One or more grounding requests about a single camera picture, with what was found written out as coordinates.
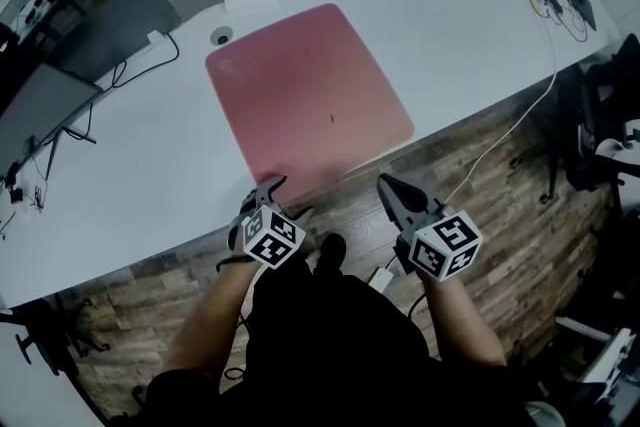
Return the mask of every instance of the white table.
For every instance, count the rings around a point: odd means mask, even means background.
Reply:
[[[42,214],[16,216],[0,241],[0,297],[15,306],[220,228],[254,181],[204,67],[219,26],[235,37],[336,3],[377,59],[421,139],[548,77],[552,52],[528,0],[281,0],[231,15],[222,5],[174,32],[179,61],[109,93],[94,108],[96,146],[62,137]],[[547,21],[559,68],[619,38],[600,0],[598,32],[574,41]],[[169,41],[129,60],[122,80],[165,60]],[[78,123],[86,127],[87,115]],[[38,156],[44,171],[48,150]],[[33,165],[19,177],[38,181]],[[0,197],[0,220],[9,217]]]

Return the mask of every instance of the monitor stand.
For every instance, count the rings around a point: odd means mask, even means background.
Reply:
[[[58,140],[60,139],[60,135],[63,132],[66,132],[69,135],[73,135],[81,141],[88,141],[91,144],[96,144],[95,139],[91,137],[87,137],[84,134],[80,134],[75,130],[73,130],[72,128],[64,127],[58,130],[58,133],[55,136],[53,136],[53,142],[51,143],[51,152],[49,153],[49,163],[47,164],[47,174],[44,177],[45,182],[49,180],[49,173],[51,172],[51,165],[53,164],[53,158],[56,156],[56,150],[58,149]]]

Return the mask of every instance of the person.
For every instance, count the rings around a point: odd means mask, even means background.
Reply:
[[[240,308],[260,263],[232,263],[176,335],[148,387],[149,425],[228,420],[412,418],[426,425],[534,425],[498,337],[462,282],[421,274],[441,361],[417,326],[340,266],[329,235],[313,274],[295,254],[257,280],[242,382],[219,395]]]

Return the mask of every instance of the red mat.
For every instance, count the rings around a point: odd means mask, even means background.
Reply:
[[[288,176],[275,198],[282,204],[413,134],[393,87],[334,4],[232,41],[206,67],[256,182]]]

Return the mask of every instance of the person's left arm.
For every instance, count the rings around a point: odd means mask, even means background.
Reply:
[[[187,317],[174,338],[165,371],[194,370],[216,383],[229,359],[240,308],[260,262],[231,263]]]

